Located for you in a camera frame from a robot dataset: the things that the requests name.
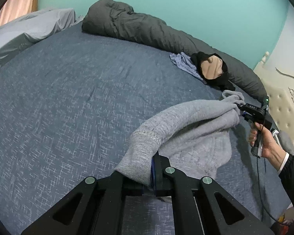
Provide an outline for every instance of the tufted headboard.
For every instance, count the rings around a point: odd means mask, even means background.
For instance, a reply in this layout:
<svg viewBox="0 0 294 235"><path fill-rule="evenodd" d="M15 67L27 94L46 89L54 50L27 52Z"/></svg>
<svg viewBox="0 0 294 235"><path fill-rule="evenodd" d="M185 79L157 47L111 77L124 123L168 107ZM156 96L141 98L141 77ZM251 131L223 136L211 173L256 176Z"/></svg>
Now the tufted headboard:
<svg viewBox="0 0 294 235"><path fill-rule="evenodd" d="M268 52L254 72L260 77L269 96L269 113L279 130L287 132L294 145L294 73L285 69L266 69Z"/></svg>

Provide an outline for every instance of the wire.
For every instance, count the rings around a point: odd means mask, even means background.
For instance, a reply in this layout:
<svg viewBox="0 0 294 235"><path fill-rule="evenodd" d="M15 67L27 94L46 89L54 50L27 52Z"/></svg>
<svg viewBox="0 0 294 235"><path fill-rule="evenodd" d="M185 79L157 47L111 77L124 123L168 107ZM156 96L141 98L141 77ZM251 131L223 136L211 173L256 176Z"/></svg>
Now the wire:
<svg viewBox="0 0 294 235"><path fill-rule="evenodd" d="M267 110L268 110L268 108L267 108L266 111L265 111L264 122L262 123L262 128L261 128L261 136L262 136L262 130L264 129L264 126L265 126ZM272 220L276 221L277 223L279 223L279 224L281 224L281 225L285 225L285 226L288 226L288 227L289 227L290 225L288 225L288 224L284 224L284 223L282 223L282 222L279 222L277 219L275 219L275 218L270 214L270 212L267 210L267 208L265 207L265 204L264 204L263 201L262 201L261 193L260 193L260 180L259 180L258 159L259 159L259 158L256 156L256 163L257 163L257 176L258 176L258 190L259 190L259 198L260 198L261 205L262 205L262 207L264 208L264 210L267 212L267 214L271 217Z"/></svg>

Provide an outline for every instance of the blue bedsheet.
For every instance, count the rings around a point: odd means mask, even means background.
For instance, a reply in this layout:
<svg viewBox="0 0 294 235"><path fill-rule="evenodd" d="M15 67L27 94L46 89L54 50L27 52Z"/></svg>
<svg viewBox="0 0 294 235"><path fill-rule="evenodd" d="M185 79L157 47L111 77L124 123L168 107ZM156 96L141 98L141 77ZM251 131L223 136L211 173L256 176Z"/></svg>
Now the blue bedsheet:
<svg viewBox="0 0 294 235"><path fill-rule="evenodd" d="M173 65L168 52L85 34L80 24L26 49L0 69L1 221L20 234L83 178L109 176L146 119L220 94ZM248 132L244 120L231 130L232 158L217 181L261 218ZM262 197L277 216L290 201L263 159L260 175ZM171 204L128 197L123 234L174 234Z"/></svg>

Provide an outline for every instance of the triangular cutout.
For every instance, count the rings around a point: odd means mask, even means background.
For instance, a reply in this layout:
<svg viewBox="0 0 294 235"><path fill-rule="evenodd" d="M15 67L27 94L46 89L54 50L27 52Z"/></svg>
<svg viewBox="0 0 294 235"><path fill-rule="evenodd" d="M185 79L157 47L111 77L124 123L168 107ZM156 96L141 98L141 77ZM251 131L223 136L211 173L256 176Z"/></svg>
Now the triangular cutout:
<svg viewBox="0 0 294 235"><path fill-rule="evenodd" d="M69 225L82 196L82 193L76 194L67 204L60 208L52 218L64 225Z"/></svg>
<svg viewBox="0 0 294 235"><path fill-rule="evenodd" d="M232 225L244 219L244 215L238 209L236 209L225 197L223 197L222 194L216 192L214 196L216 197L223 218L227 225Z"/></svg>

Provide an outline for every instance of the metal screw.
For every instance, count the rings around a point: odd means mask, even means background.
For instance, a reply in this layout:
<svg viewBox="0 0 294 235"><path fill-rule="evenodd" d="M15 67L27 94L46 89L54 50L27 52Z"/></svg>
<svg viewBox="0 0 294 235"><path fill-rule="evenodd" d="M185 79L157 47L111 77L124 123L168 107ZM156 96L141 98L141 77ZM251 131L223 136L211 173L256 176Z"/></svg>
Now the metal screw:
<svg viewBox="0 0 294 235"><path fill-rule="evenodd" d="M174 169L173 167L167 167L167 168L165 169L165 172L166 172L166 173L169 173L169 174L172 174L172 173L175 172L175 169Z"/></svg>
<svg viewBox="0 0 294 235"><path fill-rule="evenodd" d="M87 184L91 184L91 183L94 183L94 182L95 182L95 178L93 178L93 177L85 178L85 183L87 183Z"/></svg>
<svg viewBox="0 0 294 235"><path fill-rule="evenodd" d="M204 183L206 183L206 184L210 184L210 183L212 183L212 179L211 179L211 177L204 177L204 178L202 179L202 181L203 181Z"/></svg>

